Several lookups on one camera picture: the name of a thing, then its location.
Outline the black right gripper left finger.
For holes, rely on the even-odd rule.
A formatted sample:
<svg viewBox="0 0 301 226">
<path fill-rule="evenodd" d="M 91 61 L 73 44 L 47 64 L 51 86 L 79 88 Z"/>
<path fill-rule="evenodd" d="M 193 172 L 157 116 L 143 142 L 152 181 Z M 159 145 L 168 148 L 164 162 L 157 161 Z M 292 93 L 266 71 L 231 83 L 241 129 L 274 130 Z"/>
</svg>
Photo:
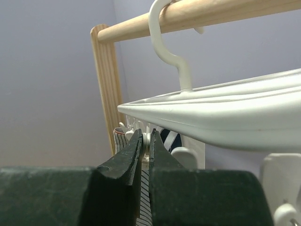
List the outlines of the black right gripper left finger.
<svg viewBox="0 0 301 226">
<path fill-rule="evenodd" d="M 2 167 L 3 226 L 133 226 L 139 215 L 143 138 L 98 167 Z"/>
</svg>

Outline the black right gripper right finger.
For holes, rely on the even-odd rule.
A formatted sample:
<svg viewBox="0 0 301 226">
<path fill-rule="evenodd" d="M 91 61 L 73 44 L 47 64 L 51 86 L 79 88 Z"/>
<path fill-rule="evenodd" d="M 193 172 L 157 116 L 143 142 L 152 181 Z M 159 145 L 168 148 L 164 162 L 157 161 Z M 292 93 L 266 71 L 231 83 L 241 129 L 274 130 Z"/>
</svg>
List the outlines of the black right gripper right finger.
<svg viewBox="0 0 301 226">
<path fill-rule="evenodd" d="M 271 226 L 263 188 L 248 171 L 187 169 L 151 133 L 149 193 L 155 226 Z"/>
</svg>

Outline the white plastic clip hanger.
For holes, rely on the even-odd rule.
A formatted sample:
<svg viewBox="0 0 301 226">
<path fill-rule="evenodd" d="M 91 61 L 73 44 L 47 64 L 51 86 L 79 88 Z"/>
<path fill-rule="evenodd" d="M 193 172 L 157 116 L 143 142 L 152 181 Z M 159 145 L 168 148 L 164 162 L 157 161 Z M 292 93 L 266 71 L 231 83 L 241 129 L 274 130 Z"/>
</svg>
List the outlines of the white plastic clip hanger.
<svg viewBox="0 0 301 226">
<path fill-rule="evenodd" d="M 153 2 L 150 38 L 158 57 L 175 66 L 180 91 L 118 106 L 118 111 L 211 145 L 271 151 L 261 180 L 277 226 L 301 223 L 301 71 L 192 88 L 187 62 L 164 45 L 159 26 L 168 0 Z"/>
</svg>

